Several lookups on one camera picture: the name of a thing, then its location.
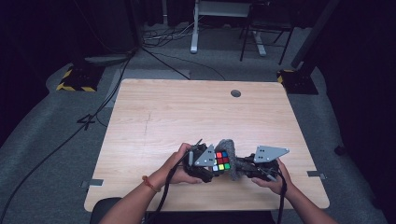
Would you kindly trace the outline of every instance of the person's left hand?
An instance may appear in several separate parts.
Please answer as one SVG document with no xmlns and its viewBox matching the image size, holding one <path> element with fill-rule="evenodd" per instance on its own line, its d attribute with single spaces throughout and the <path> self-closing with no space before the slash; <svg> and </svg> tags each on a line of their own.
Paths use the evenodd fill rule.
<svg viewBox="0 0 396 224">
<path fill-rule="evenodd" d="M 180 148 L 177 152 L 174 152 L 169 159 L 163 164 L 163 166 L 158 170 L 159 173 L 166 176 L 168 175 L 169 171 L 175 166 L 175 164 L 186 154 L 186 152 L 191 149 L 191 145 L 187 143 L 181 144 Z M 188 175 L 183 170 L 182 163 L 177 170 L 175 171 L 174 176 L 171 179 L 171 184 L 178 184 L 181 182 L 189 183 L 189 184 L 199 184 L 203 181 L 200 178 L 192 177 Z"/>
</svg>

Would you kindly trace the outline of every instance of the white desk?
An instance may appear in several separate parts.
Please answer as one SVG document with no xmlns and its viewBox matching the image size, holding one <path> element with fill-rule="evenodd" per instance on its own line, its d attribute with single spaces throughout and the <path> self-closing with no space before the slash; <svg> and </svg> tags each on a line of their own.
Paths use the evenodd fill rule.
<svg viewBox="0 0 396 224">
<path fill-rule="evenodd" d="M 232 90 L 241 91 L 238 98 Z M 159 169 L 183 142 L 208 145 L 233 139 L 236 155 L 249 156 L 258 145 L 286 147 L 281 159 L 294 184 L 318 207 L 329 199 L 317 176 L 289 99 L 279 83 L 124 79 L 111 115 L 85 209 L 104 198 L 123 197 Z M 157 208 L 158 193 L 148 207 Z M 276 210 L 279 196 L 247 177 L 228 175 L 211 183 L 171 185 L 163 211 Z M 285 208 L 291 205 L 285 200 Z"/>
<path fill-rule="evenodd" d="M 226 17 L 247 17 L 250 3 L 232 3 L 232 2 L 210 2 L 195 0 L 194 8 L 194 28 L 192 31 L 191 53 L 198 52 L 198 23 L 199 16 L 226 16 Z M 267 53 L 262 45 L 260 33 L 254 33 L 254 40 L 261 56 Z"/>
</svg>

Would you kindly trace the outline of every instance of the forearm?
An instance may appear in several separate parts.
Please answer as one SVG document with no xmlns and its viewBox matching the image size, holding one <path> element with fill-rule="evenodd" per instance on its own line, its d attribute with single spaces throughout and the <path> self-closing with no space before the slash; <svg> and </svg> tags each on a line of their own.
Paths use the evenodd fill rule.
<svg viewBox="0 0 396 224">
<path fill-rule="evenodd" d="M 158 172 L 153 173 L 149 178 L 149 182 L 156 189 L 160 189 L 164 185 L 164 178 Z M 149 203 L 157 192 L 146 186 L 144 183 L 133 189 L 118 203 L 116 203 L 110 211 L 104 216 L 101 224 L 105 223 L 141 223 Z"/>
<path fill-rule="evenodd" d="M 337 223 L 332 217 L 327 215 L 323 210 L 312 203 L 299 189 L 295 186 L 288 186 L 286 199 L 291 203 L 303 223 Z"/>
</svg>

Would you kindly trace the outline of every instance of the person's left arm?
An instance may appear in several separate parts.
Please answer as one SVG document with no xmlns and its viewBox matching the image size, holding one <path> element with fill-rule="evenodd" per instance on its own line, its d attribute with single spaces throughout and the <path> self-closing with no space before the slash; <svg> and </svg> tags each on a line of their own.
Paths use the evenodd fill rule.
<svg viewBox="0 0 396 224">
<path fill-rule="evenodd" d="M 178 152 L 174 152 L 163 166 L 148 177 L 148 182 L 155 188 L 161 189 L 165 185 L 169 171 L 183 157 L 191 146 L 183 143 Z M 178 167 L 171 184 L 186 182 L 190 184 L 202 183 L 202 180 L 187 175 L 182 167 Z M 157 192 L 143 182 L 117 202 L 102 218 L 101 224 L 105 223 L 141 223 L 149 203 Z"/>
</svg>

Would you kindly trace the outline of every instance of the gray floor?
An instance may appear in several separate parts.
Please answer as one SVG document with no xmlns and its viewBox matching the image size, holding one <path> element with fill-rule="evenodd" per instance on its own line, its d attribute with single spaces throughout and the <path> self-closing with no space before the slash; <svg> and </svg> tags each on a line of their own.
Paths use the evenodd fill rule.
<svg viewBox="0 0 396 224">
<path fill-rule="evenodd" d="M 290 68 L 308 34 L 308 29 L 296 29 L 282 65 L 277 64 L 281 49 L 268 47 L 268 56 L 260 57 L 254 45 L 247 46 L 244 61 L 239 62 L 242 41 L 238 39 L 238 29 L 203 30 L 197 54 L 190 54 L 189 35 L 148 50 L 204 64 L 216 69 L 226 80 L 275 82 L 276 71 Z M 191 79 L 222 80 L 211 68 L 157 56 L 177 70 L 190 71 Z M 0 150 L 2 210 L 23 177 L 78 129 L 80 124 L 76 121 L 96 111 L 120 71 L 119 65 L 108 67 L 98 92 L 56 91 L 68 66 L 48 79 L 50 94 L 21 121 Z M 127 68 L 170 70 L 143 50 L 136 53 Z M 331 203 L 326 212 L 340 223 L 387 223 L 382 212 L 372 207 L 370 187 L 353 161 L 347 155 L 339 157 L 333 153 L 342 144 L 338 126 L 318 69 L 312 78 L 319 95 L 289 95 L 289 99 L 316 166 L 328 177 L 323 180 Z M 98 117 L 108 123 L 111 112 L 112 107 L 106 107 Z M 46 160 L 21 186 L 4 223 L 89 223 L 90 213 L 83 207 L 86 190 L 80 184 L 92 177 L 105 133 L 106 127 L 96 122 Z M 301 223 L 293 210 L 286 210 L 283 220 L 283 223 Z"/>
</svg>

